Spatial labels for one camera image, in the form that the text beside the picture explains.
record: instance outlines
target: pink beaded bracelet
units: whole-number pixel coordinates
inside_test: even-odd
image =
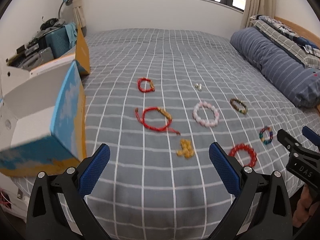
[[[213,113],[214,113],[214,116],[215,116],[215,119],[214,120],[204,120],[204,119],[201,119],[199,116],[198,116],[198,110],[200,107],[205,107],[205,108],[208,108],[210,109]],[[193,113],[192,113],[192,116],[193,116],[193,119],[196,120],[197,123],[201,124],[202,126],[205,126],[205,127],[215,127],[218,125],[218,122],[219,122],[219,112],[218,110],[211,104],[207,103],[206,101],[202,102],[200,101],[198,104],[195,105],[195,107],[193,108]]]

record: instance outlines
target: clothing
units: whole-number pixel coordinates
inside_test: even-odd
[[[77,30],[76,30],[76,24],[75,23],[69,23],[64,26],[67,30],[67,35],[69,38],[69,49],[73,48],[76,45],[77,40]]]
[[[288,39],[294,41],[298,44],[302,49],[304,49],[307,53],[314,55],[316,57],[320,57],[320,49],[313,42],[307,40],[306,38],[295,33],[290,27],[283,24],[280,21],[277,21],[269,16],[265,15],[254,15],[250,17],[251,20],[262,20],[267,23],[269,26],[274,28],[280,34],[284,35]]]

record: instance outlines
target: red braided bracelet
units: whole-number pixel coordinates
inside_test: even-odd
[[[237,151],[240,150],[245,150],[248,152],[248,154],[251,157],[251,161],[249,164],[247,164],[246,166],[250,166],[251,168],[253,168],[256,165],[256,161],[257,161],[257,154],[254,151],[254,149],[252,149],[249,145],[245,145],[244,143],[241,144],[237,144],[236,146],[234,146],[231,151],[229,152],[229,156],[234,157],[236,155]]]
[[[146,124],[146,122],[144,120],[146,112],[154,111],[154,110],[157,110],[159,113],[161,113],[162,115],[164,115],[168,119],[167,125],[165,125],[163,127],[160,127],[160,128],[156,128],[156,127],[153,127],[153,126],[150,126],[150,125]],[[144,109],[144,111],[142,113],[142,118],[139,117],[138,108],[136,108],[135,111],[136,111],[137,120],[140,123],[142,123],[145,128],[147,128],[149,130],[152,130],[152,131],[156,131],[156,132],[164,132],[164,131],[168,130],[170,132],[175,132],[176,134],[180,135],[180,132],[178,132],[178,131],[174,130],[173,128],[169,127],[170,124],[172,123],[172,117],[171,117],[171,114],[166,112],[164,109],[162,109],[160,107],[156,107],[156,106],[148,107],[148,108]]]
[[[141,82],[142,81],[146,81],[146,82],[149,82],[150,83],[150,89],[142,89],[141,88]],[[153,82],[151,79],[148,79],[148,78],[139,78],[138,79],[138,89],[140,92],[142,93],[148,93],[148,92],[152,92],[152,91],[155,91],[155,86],[153,85]]]

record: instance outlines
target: gray plaid bedsheet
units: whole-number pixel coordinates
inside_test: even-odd
[[[86,145],[91,155],[101,143],[111,149],[111,159],[91,195],[88,206],[113,238],[180,240],[206,238],[230,207],[228,194],[208,155],[217,141],[228,153],[237,143],[250,144],[258,154],[257,172],[281,171],[289,195],[302,185],[285,170],[286,149],[276,140],[283,128],[316,150],[301,129],[320,131],[315,109],[300,110],[245,61],[225,38],[194,31],[127,29],[101,32],[87,38],[92,73],[83,80],[86,92]],[[156,91],[143,94],[137,79],[153,80]],[[202,84],[202,91],[194,88]],[[237,97],[248,114],[229,104]],[[199,100],[220,111],[219,125],[207,129],[192,118]],[[181,132],[146,130],[135,117],[148,106],[164,107],[173,117],[172,127]],[[199,111],[212,119],[211,111]],[[146,115],[153,126],[163,126],[158,112]],[[263,145],[259,132],[269,125],[272,144]],[[192,140],[196,155],[176,155],[180,139]],[[249,163],[246,153],[236,158]],[[34,178],[16,179],[30,194]],[[73,221],[65,200],[68,219]],[[252,210],[245,222],[252,218]]]

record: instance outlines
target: human hand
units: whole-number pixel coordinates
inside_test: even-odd
[[[300,200],[297,203],[297,209],[293,214],[292,224],[294,227],[299,228],[305,223],[310,216],[313,216],[317,210],[319,203],[312,204],[312,197],[310,195],[309,187],[307,184],[304,185]]]

